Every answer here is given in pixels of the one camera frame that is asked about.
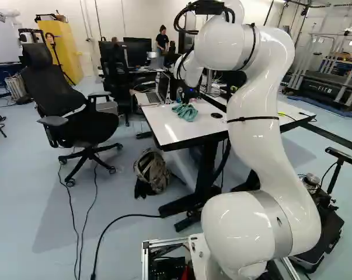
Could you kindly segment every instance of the chair headrest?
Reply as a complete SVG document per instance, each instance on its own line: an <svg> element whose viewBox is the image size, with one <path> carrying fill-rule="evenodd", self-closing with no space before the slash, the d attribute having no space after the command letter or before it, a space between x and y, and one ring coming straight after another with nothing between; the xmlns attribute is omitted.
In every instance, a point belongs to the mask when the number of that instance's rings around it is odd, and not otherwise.
<svg viewBox="0 0 352 280"><path fill-rule="evenodd" d="M32 68L46 68L53 64L50 50L43 43L23 44L25 64Z"/></svg>

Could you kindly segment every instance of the yellow cabinet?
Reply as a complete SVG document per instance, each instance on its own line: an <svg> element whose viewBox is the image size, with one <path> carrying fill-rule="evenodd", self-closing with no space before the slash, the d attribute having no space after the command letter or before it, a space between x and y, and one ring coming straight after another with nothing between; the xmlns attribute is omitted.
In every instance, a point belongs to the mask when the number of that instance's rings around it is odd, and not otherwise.
<svg viewBox="0 0 352 280"><path fill-rule="evenodd" d="M56 43L55 50L60 64L62 65L62 69L71 80L77 84L83 78L83 72L71 27L68 23L58 20L39 20L37 23L39 28L44 32L44 35L48 32L54 35ZM57 65L58 61L53 48L48 41L46 41L46 44L53 56L53 63Z"/></svg>

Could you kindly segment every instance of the green cloth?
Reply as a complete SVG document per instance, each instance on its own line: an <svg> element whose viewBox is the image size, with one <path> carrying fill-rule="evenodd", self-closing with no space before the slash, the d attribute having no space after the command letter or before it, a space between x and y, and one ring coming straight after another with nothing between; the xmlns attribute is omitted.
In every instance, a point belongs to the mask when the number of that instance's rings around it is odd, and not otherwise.
<svg viewBox="0 0 352 280"><path fill-rule="evenodd" d="M198 114L198 110L191 104L178 104L172 108L172 111L188 122L194 121Z"/></svg>

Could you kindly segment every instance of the black strap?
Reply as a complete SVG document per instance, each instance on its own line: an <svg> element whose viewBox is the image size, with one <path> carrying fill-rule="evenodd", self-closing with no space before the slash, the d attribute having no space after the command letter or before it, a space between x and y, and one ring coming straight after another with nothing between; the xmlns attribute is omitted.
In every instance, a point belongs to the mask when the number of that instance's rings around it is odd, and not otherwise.
<svg viewBox="0 0 352 280"><path fill-rule="evenodd" d="M279 120L278 117L240 117L234 118L233 120L228 120L228 123L234 123L235 121L250 121L250 120Z"/></svg>
<svg viewBox="0 0 352 280"><path fill-rule="evenodd" d="M238 70L241 70L243 69L247 63L250 61L252 55L253 55L253 52L255 50L255 46L256 46L256 31L255 31L255 23L251 23L249 24L249 26L252 28L252 32L253 32L253 44L252 44L252 50L251 50L251 53L250 53L250 56L248 57L248 59L246 59L243 63L243 66L240 67Z"/></svg>

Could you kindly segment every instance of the gray floor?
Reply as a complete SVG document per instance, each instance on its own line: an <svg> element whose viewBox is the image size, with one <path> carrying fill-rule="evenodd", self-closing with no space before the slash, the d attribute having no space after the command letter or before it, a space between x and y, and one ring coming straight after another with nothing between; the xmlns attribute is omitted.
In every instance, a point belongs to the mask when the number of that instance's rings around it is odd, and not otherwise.
<svg viewBox="0 0 352 280"><path fill-rule="evenodd" d="M103 90L102 85L95 84L91 78L84 79L78 89L84 94ZM318 126L352 141L351 119L300 101L289 103L313 111L318 115ZM68 196L57 176L57 156L71 150L53 149L48 145L43 127L36 123L38 115L33 107L27 104L0 108L0 113L8 118L5 121L8 138L0 135L0 279L72 279L76 239ZM117 167L118 173L110 175L105 169L97 168L98 198L86 228L81 279L89 279L97 238L111 220L124 214L156 215L158 206L188 193L186 187L174 182L162 195L146 200L134 199L133 162L141 151L154 145L151 139L136 140L134 135L147 129L146 123L138 117L131 121L131 127L125 127L121 121L108 143L121 142L124 149L101 153L104 160ZM299 173L313 172L321 176L335 161L324 152L328 146L352 155L352 151L303 128L286 132L283 141L290 161ZM71 160L62 168L62 176L75 162ZM75 177L76 187L71 190L78 230L81 230L86 209L94 197L94 166L93 163L84 165ZM224 189L241 183L248 171L231 155L225 168ZM346 221L343 238L319 270L311 275L312 279L352 279L352 166L349 164L342 168L334 196L340 207L339 214ZM180 214L164 220L128 218L119 221L104 238L99 254L98 280L139 279L143 240L201 232L200 225L195 225L177 234L173 224L183 217L184 214Z"/></svg>

